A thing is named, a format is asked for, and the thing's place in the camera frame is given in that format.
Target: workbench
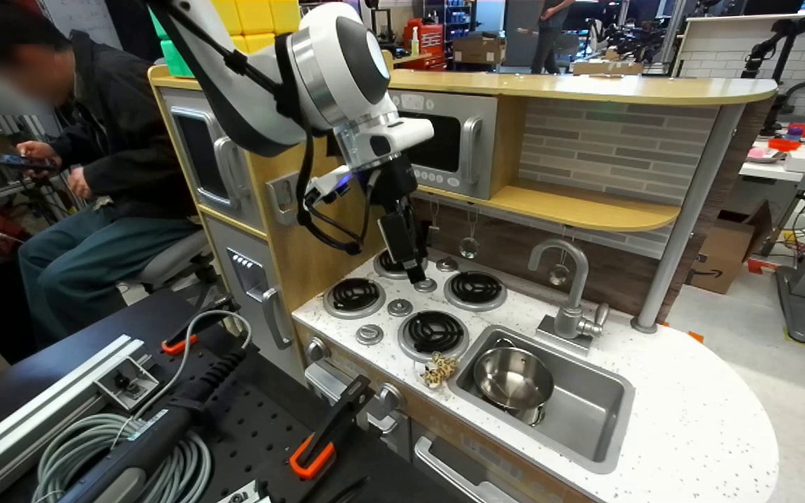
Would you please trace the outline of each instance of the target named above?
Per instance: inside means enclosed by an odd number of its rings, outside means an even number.
[[[0,420],[91,358],[99,346],[118,336],[133,336],[144,341],[144,353],[154,354],[154,368],[162,382],[175,372],[175,360],[165,360],[157,346],[165,333],[174,333],[193,316],[189,305],[175,292],[157,292],[144,302],[126,306],[0,374]],[[185,374],[206,372],[213,353],[224,353],[224,344],[236,344],[220,333],[201,336],[193,346]],[[274,469],[284,457],[288,448],[297,448],[327,415],[327,401],[315,399],[297,381],[283,374],[259,354],[248,358],[206,401],[213,428],[201,431],[206,438],[214,469],[204,501],[214,503],[236,487],[257,478],[257,473]],[[337,448],[337,462],[315,490],[313,501],[324,501],[348,483],[364,478],[354,501],[464,501],[459,492],[440,487],[426,473],[403,464],[378,436],[352,428]],[[28,501],[30,478],[9,490],[2,503]]]

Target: person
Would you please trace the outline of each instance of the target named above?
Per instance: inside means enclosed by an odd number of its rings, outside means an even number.
[[[541,13],[538,13],[538,38],[535,38],[535,52],[530,73],[555,73],[555,52],[554,47],[563,38],[563,23],[568,10],[576,0],[541,0]]]
[[[71,108],[80,118],[49,143],[17,144],[23,157],[67,170],[70,193],[90,200],[90,210],[20,249],[37,330],[41,339],[63,339],[118,311],[118,281],[194,232],[187,220],[189,196],[143,58],[95,44],[85,33],[60,37],[28,0],[0,0],[0,66],[13,76],[0,77],[0,86],[44,93],[48,82],[55,112]]]

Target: faucet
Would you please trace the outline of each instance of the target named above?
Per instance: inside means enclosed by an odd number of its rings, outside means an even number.
[[[569,272],[569,291],[568,291],[568,302],[559,306],[559,312],[549,318],[544,316],[538,320],[538,333],[554,333],[561,339],[598,339],[600,326],[605,320],[605,305],[598,305],[594,318],[584,318],[580,316],[580,295],[587,291],[587,279],[589,279],[589,260],[580,249],[576,249],[568,239],[541,239],[533,245],[527,267],[538,272],[538,262],[547,252],[563,252],[573,260],[573,272]]]

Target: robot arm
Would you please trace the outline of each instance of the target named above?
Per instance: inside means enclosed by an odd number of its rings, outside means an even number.
[[[379,232],[392,256],[424,284],[422,242],[407,197],[417,189],[403,150],[432,136],[431,119],[400,118],[385,95],[389,70],[373,37],[347,2],[302,16],[299,30],[239,55],[210,0],[144,0],[193,76],[224,130],[250,153],[274,157],[308,143],[299,175],[299,224],[319,239],[344,245],[313,225],[310,210],[333,200],[348,182],[369,178],[371,200],[385,210]],[[310,133],[333,130],[344,167],[310,182]]]

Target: metal pot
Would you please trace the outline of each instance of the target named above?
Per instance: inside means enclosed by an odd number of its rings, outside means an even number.
[[[541,360],[520,346],[494,346],[482,353],[473,365],[473,378],[489,401],[512,413],[538,407],[554,388],[554,378]]]

